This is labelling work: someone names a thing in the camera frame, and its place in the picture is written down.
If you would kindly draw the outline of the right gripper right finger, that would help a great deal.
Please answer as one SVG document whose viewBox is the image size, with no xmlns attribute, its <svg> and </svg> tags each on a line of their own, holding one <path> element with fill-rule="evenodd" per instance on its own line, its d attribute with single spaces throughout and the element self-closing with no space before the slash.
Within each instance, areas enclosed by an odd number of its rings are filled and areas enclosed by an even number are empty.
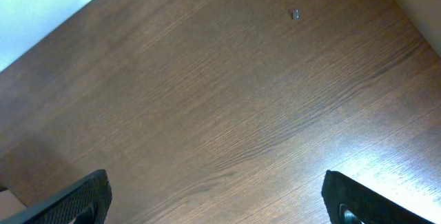
<svg viewBox="0 0 441 224">
<path fill-rule="evenodd" d="M 432 224 L 337 171 L 326 171 L 321 195 L 332 224 Z"/>
</svg>

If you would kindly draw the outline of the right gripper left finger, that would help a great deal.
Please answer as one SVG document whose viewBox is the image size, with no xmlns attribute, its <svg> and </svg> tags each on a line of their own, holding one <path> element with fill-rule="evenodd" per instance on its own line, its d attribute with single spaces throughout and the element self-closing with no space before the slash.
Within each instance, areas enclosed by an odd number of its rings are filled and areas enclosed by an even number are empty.
<svg viewBox="0 0 441 224">
<path fill-rule="evenodd" d="M 1 224 L 104 224 L 112 202 L 105 170 L 96 170 Z"/>
</svg>

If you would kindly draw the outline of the small metal screw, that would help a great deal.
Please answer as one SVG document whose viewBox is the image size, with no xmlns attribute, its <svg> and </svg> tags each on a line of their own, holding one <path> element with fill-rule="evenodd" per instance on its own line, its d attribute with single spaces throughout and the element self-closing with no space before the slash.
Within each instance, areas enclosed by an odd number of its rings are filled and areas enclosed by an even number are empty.
<svg viewBox="0 0 441 224">
<path fill-rule="evenodd" d="M 297 20 L 299 20 L 299 18 L 300 18 L 300 11 L 299 11 L 299 9 L 295 9 L 295 10 L 293 10 L 293 11 L 292 11 L 292 19 L 297 19 Z"/>
</svg>

